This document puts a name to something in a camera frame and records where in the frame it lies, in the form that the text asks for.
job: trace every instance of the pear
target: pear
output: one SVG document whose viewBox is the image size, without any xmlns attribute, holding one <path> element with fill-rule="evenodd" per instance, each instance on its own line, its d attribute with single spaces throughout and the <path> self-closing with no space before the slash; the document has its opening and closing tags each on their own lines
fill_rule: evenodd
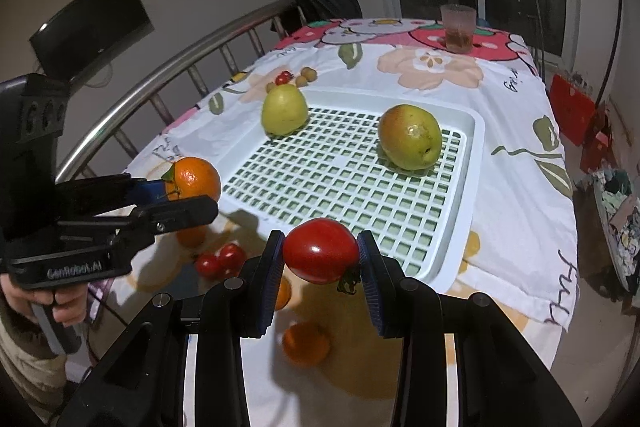
<svg viewBox="0 0 640 427">
<path fill-rule="evenodd" d="M 308 115 L 305 97 L 296 86 L 275 86 L 262 104 L 262 127 L 268 134 L 285 136 L 302 127 Z"/>
<path fill-rule="evenodd" d="M 427 169 L 440 158 L 442 133 L 435 117 L 415 105 L 396 105 L 380 118 L 382 150 L 399 168 Z"/>
</svg>

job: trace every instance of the floral tablecloth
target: floral tablecloth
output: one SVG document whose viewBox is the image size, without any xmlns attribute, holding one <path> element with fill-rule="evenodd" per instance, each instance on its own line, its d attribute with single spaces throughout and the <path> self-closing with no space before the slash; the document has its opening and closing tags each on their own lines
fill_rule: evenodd
<svg viewBox="0 0 640 427">
<path fill-rule="evenodd" d="M 522 38 L 478 28 L 469 55 L 445 51 L 444 30 L 427 20 L 349 20 L 313 23 L 236 75 L 163 131 L 127 169 L 159 178 L 170 162 L 200 156 L 213 165 L 242 130 L 259 120 L 265 86 L 281 71 L 314 68 L 314 89 L 369 89 L 416 100 L 471 107 L 486 133 L 474 219 L 458 277 L 449 294 L 484 291 L 496 299 L 550 367 L 577 294 L 577 234 L 572 185 L 564 169 L 558 126 Z M 250 214 L 222 215 L 205 244 L 188 250 L 173 235 L 140 252 L 133 272 L 111 285 L 110 300 L 127 318 L 160 291 L 183 298 L 204 292 L 192 261 L 210 248 L 236 241 L 258 255 L 264 239 Z M 254 425 L 388 424 L 399 345 L 382 341 L 368 324 L 364 298 L 340 300 L 335 290 L 303 284 L 288 271 L 293 298 L 259 341 L 242 341 L 244 377 Z M 278 336 L 291 321 L 311 319 L 334 343 L 320 367 L 290 367 Z M 122 328 L 102 314 L 90 334 L 100 355 Z M 191 339 L 196 343 L 197 337 Z M 382 361 L 372 364 L 371 360 Z M 456 370 L 447 338 L 449 422 L 457 424 Z M 193 358 L 186 375 L 185 412 L 191 425 Z"/>
</svg>

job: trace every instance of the logo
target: logo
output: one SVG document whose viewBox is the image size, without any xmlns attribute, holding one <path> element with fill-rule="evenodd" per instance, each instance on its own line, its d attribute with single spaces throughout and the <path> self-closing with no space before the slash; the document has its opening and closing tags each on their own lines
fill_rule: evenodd
<svg viewBox="0 0 640 427">
<path fill-rule="evenodd" d="M 47 270 L 47 279 L 57 281 L 59 279 L 68 279 L 69 277 L 77 277 L 79 275 L 88 275 L 90 273 L 102 270 L 102 263 L 94 261 L 93 264 L 74 264 L 72 266 L 63 266 L 62 268 Z"/>
</svg>

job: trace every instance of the tv screen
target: tv screen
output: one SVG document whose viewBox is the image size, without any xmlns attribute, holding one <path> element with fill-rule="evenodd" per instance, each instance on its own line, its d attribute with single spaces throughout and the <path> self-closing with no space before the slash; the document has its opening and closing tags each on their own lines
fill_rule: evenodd
<svg viewBox="0 0 640 427">
<path fill-rule="evenodd" d="M 151 29 L 140 0 L 73 0 L 30 42 L 44 74 L 86 80 Z"/>
</svg>

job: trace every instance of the cup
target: cup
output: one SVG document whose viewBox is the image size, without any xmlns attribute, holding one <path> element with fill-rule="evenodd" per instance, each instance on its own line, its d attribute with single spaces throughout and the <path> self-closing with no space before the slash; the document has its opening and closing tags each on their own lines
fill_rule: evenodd
<svg viewBox="0 0 640 427">
<path fill-rule="evenodd" d="M 462 4 L 440 6 L 447 51 L 468 53 L 474 45 L 476 10 Z"/>
</svg>

